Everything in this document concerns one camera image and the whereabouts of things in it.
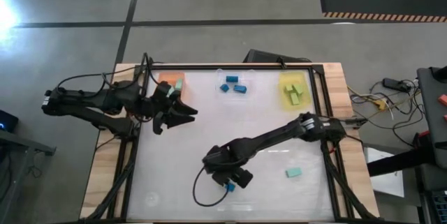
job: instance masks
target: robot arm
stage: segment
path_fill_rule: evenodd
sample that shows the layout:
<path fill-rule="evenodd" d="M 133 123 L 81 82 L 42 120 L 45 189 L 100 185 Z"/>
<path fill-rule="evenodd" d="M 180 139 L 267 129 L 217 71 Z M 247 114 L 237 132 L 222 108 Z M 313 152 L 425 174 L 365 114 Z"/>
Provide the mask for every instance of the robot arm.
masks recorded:
<path fill-rule="evenodd" d="M 307 142 L 321 139 L 339 142 L 346 136 L 343 125 L 338 119 L 321 121 L 311 113 L 300 116 L 278 129 L 264 133 L 254 138 L 238 138 L 221 147 L 213 146 L 202 159 L 206 173 L 212 174 L 213 180 L 224 186 L 233 180 L 240 187 L 245 188 L 253 175 L 243 170 L 250 158 L 260 150 L 279 144 L 291 138 L 301 138 Z"/>
<path fill-rule="evenodd" d="M 129 117 L 114 118 L 122 108 L 136 119 L 146 117 L 153 119 L 154 132 L 161 134 L 162 124 L 168 128 L 194 121 L 190 115 L 197 110 L 185 105 L 180 100 L 180 91 L 171 91 L 167 82 L 160 82 L 149 98 L 140 94 L 137 82 L 116 82 L 111 89 L 103 89 L 96 93 L 88 91 L 70 91 L 56 88 L 45 92 L 42 110 L 52 116 L 71 115 L 91 122 L 97 128 L 107 128 L 114 135 L 128 137 L 134 128 Z"/>
<path fill-rule="evenodd" d="M 365 123 L 365 120 L 348 119 L 344 120 L 344 123 L 357 124 L 358 126 Z M 253 178 L 253 175 L 249 171 L 242 169 L 241 166 L 245 165 L 250 158 L 253 158 L 258 151 L 291 138 L 301 138 L 306 142 L 320 140 L 326 170 L 329 171 L 337 181 L 340 188 L 356 208 L 360 217 L 376 220 L 377 218 L 369 213 L 365 206 L 358 200 L 330 159 L 327 141 L 332 142 L 336 147 L 344 137 L 346 137 L 346 131 L 340 120 L 322 120 L 315 114 L 300 114 L 297 119 L 289 122 L 287 125 L 259 135 L 258 137 L 238 138 L 221 147 L 213 146 L 202 159 L 203 169 L 206 173 L 212 174 L 213 180 L 221 186 L 229 186 L 231 180 L 237 183 L 241 188 L 245 188 Z M 211 207 L 214 204 L 200 205 Z"/>

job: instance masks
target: clear plastic container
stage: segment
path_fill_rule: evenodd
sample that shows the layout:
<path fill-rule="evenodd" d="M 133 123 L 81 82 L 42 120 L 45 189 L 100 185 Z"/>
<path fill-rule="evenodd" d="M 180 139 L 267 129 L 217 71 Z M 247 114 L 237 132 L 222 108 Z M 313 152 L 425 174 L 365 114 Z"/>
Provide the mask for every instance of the clear plastic container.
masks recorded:
<path fill-rule="evenodd" d="M 237 82 L 227 82 L 226 76 L 238 76 Z M 216 70 L 216 95 L 221 100 L 244 101 L 254 99 L 256 72 L 254 70 Z M 227 92 L 221 90 L 221 85 L 227 84 L 230 88 Z M 234 90 L 235 85 L 243 85 L 247 88 L 246 93 Z"/>

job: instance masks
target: small blue cube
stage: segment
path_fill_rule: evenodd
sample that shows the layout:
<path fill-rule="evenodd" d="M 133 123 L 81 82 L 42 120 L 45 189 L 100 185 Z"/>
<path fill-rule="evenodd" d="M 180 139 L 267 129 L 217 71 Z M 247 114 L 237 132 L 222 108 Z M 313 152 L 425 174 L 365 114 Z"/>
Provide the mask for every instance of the small blue cube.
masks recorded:
<path fill-rule="evenodd" d="M 222 90 L 223 92 L 227 92 L 229 89 L 230 89 L 230 87 L 228 87 L 227 84 L 222 84 L 222 85 L 221 85 L 221 90 Z"/>
<path fill-rule="evenodd" d="M 243 86 L 243 85 L 235 85 L 234 90 L 236 92 L 244 93 L 244 94 L 247 92 L 247 88 L 245 86 Z"/>
<path fill-rule="evenodd" d="M 228 188 L 228 192 L 233 192 L 235 190 L 236 186 L 233 183 L 228 183 L 228 184 L 226 184 L 226 188 Z"/>
<path fill-rule="evenodd" d="M 227 82 L 237 82 L 239 80 L 238 76 L 226 76 Z"/>

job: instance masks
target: wooden table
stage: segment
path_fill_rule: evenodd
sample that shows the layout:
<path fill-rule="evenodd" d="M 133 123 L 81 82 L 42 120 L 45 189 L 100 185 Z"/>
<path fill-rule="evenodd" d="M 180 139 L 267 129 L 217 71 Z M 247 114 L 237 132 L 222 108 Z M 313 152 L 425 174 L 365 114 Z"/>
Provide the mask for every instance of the wooden table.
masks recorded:
<path fill-rule="evenodd" d="M 325 78 L 328 86 L 329 97 L 334 117 L 337 118 L 352 117 L 353 110 L 351 107 L 351 101 L 349 99 L 346 80 L 344 79 L 342 65 L 340 63 L 320 63 L 320 64 L 323 64 L 324 66 Z M 135 64 L 118 64 L 116 67 L 116 71 L 131 68 L 133 66 L 135 66 Z M 133 72 L 134 70 L 128 70 L 123 73 L 115 74 L 115 76 L 113 77 L 113 81 L 132 80 Z M 320 93 L 321 88 L 318 87 L 318 84 L 320 84 L 320 82 L 318 82 L 317 80 L 316 83 L 318 92 Z M 123 117 L 124 115 L 125 112 L 122 112 L 120 115 L 118 115 L 118 117 Z M 348 134 L 358 137 L 358 131 L 356 130 L 350 130 Z M 101 131 L 98 137 L 97 145 L 104 143 L 111 137 L 112 134 L 110 132 L 106 130 Z M 361 143 L 349 138 L 345 138 L 340 142 L 340 150 L 342 151 L 342 157 L 344 162 L 344 168 L 346 171 L 346 177 L 348 180 L 348 185 L 357 195 L 358 199 L 366 206 L 368 211 L 370 211 L 375 216 L 379 216 L 379 210 L 377 209 L 376 199 L 374 197 L 374 192 L 372 190 L 371 180 L 369 178 L 369 173 L 367 170 L 367 165 L 365 157 L 363 155 Z M 91 167 L 89 182 L 87 184 L 87 189 L 85 192 L 84 202 L 82 204 L 82 209 L 80 212 L 80 218 L 84 218 L 90 215 L 98 206 L 98 204 L 101 203 L 107 192 L 110 190 L 115 175 L 115 167 L 118 158 L 118 151 L 119 151 L 119 140 L 113 140 L 109 144 L 101 147 L 94 154 L 94 160 Z M 129 154 L 126 155 L 124 163 L 127 162 L 128 157 Z M 120 188 L 118 194 L 117 204 L 115 208 L 116 217 L 119 217 L 121 213 L 124 187 L 125 184 Z M 337 196 L 341 216 L 346 216 L 344 198 L 342 197 L 342 192 L 338 187 L 337 187 Z"/>

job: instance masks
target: gray floor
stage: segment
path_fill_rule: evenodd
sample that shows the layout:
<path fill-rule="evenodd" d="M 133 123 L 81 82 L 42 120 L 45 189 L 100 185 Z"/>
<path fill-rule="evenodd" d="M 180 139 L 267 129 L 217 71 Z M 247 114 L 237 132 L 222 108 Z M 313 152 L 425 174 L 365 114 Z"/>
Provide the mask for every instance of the gray floor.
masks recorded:
<path fill-rule="evenodd" d="M 124 21 L 130 0 L 0 0 L 18 22 Z M 138 0 L 135 21 L 321 18 L 319 0 Z M 44 171 L 27 178 L 12 223 L 74 221 L 80 212 L 98 131 L 71 117 L 41 112 L 43 93 L 65 77 L 113 69 L 122 28 L 11 29 L 0 31 L 0 108 L 20 118 L 19 135 L 56 145 L 53 158 L 36 159 Z M 148 52 L 173 63 L 241 62 L 251 48 L 312 61 L 342 62 L 359 92 L 383 77 L 414 79 L 416 69 L 445 66 L 447 24 L 350 24 L 243 27 L 132 28 L 124 63 Z M 95 90 L 99 80 L 76 80 L 72 89 Z M 357 107 L 364 114 L 372 106 Z M 373 118 L 384 126 L 388 113 Z M 396 121 L 405 119 L 397 115 Z M 399 133 L 425 130 L 422 122 Z M 406 149 L 387 130 L 362 127 L 369 144 Z M 405 199 L 377 195 L 390 221 L 417 220 L 413 171 L 405 173 Z"/>

